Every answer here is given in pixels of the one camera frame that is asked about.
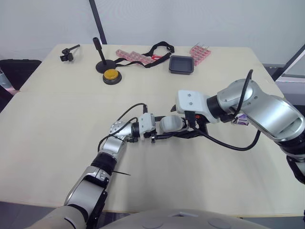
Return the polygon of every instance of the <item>black square dish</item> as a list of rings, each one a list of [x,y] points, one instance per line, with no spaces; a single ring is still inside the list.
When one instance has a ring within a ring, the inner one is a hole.
[[[194,59],[190,56],[171,56],[169,70],[174,74],[189,75],[194,71]]]

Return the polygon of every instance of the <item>wooden table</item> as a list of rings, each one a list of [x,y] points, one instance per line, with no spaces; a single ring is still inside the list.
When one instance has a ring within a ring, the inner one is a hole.
[[[151,69],[118,68],[123,79],[109,86],[95,71],[99,56],[93,45],[82,45],[74,63],[60,62],[60,51],[70,46],[56,46],[0,113],[0,201],[61,206],[95,158],[99,140],[135,103],[148,104],[155,115],[169,115],[177,90],[215,95],[245,78],[250,68],[266,93],[283,96],[248,48],[212,47],[211,56],[189,76],[170,74],[168,61]],[[149,48],[103,46],[112,59],[117,49]],[[190,47],[175,49],[175,54],[186,55]],[[125,121],[140,114],[136,108]],[[235,146],[248,145],[256,132],[252,126],[230,123],[210,124],[208,129]],[[107,211],[193,208],[238,216],[288,216],[302,215],[305,208],[304,186],[294,178],[285,154],[264,135],[246,152],[203,137],[129,143],[116,170],[131,176],[112,176]]]

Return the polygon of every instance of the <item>black cable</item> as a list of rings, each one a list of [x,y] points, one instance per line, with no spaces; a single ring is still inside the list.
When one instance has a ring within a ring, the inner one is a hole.
[[[248,145],[247,147],[235,147],[235,146],[232,146],[232,145],[229,145],[227,143],[221,142],[221,141],[217,140],[216,138],[213,138],[213,137],[207,135],[205,132],[197,129],[196,127],[192,127],[192,129],[194,131],[196,131],[197,133],[199,133],[201,136],[204,136],[204,137],[210,139],[211,141],[213,141],[217,144],[220,144],[221,146],[224,146],[224,147],[227,147],[227,148],[233,149],[233,150],[238,150],[238,151],[246,151],[246,150],[249,150],[249,149],[253,148],[258,141],[259,135],[261,134],[261,132],[258,130],[256,132],[256,135],[255,135],[255,138],[254,138],[253,142],[250,145]]]
[[[99,142],[99,145],[97,146],[97,152],[100,151],[101,144],[103,143],[103,141],[104,141],[105,139],[107,139],[107,138],[110,137],[110,136],[116,137],[116,136],[114,136],[114,135],[115,135],[116,133],[120,132],[121,130],[123,130],[123,129],[124,129],[129,123],[131,123],[131,121],[134,120],[134,119],[135,119],[135,120],[138,120],[137,117],[133,117],[133,118],[131,118],[128,122],[126,122],[120,129],[118,129],[117,131],[113,132],[112,134],[107,135],[106,137],[104,137],[104,138]]]
[[[135,104],[133,106],[131,106],[127,111],[125,111],[118,119],[117,121],[119,121],[121,118],[124,117],[125,114],[127,114],[131,109],[133,109],[134,107],[136,106],[140,106],[140,105],[143,105],[143,113],[146,111],[147,112],[147,105],[144,104],[144,103],[139,103],[139,104]]]
[[[248,75],[247,75],[246,80],[245,80],[245,82],[244,82],[242,94],[241,94],[240,100],[239,100],[239,102],[238,102],[237,109],[236,109],[235,112],[234,112],[234,116],[237,116],[238,112],[239,112],[240,109],[242,108],[242,105],[243,105],[243,102],[244,102],[244,95],[246,94],[246,90],[247,90],[249,81],[250,81],[251,78],[252,78],[252,72],[253,72],[253,69],[250,69],[250,71],[248,72]]]

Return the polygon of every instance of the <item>yellow button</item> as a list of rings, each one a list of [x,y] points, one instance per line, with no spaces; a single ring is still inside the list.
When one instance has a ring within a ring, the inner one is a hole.
[[[114,80],[118,78],[119,72],[115,69],[108,69],[104,72],[104,77],[106,80]]]

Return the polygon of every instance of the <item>gray wall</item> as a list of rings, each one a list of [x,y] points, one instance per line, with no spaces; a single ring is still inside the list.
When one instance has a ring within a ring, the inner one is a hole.
[[[286,63],[305,43],[304,0],[96,0],[110,44],[248,46]],[[88,0],[1,0],[0,58],[43,59],[98,35]]]

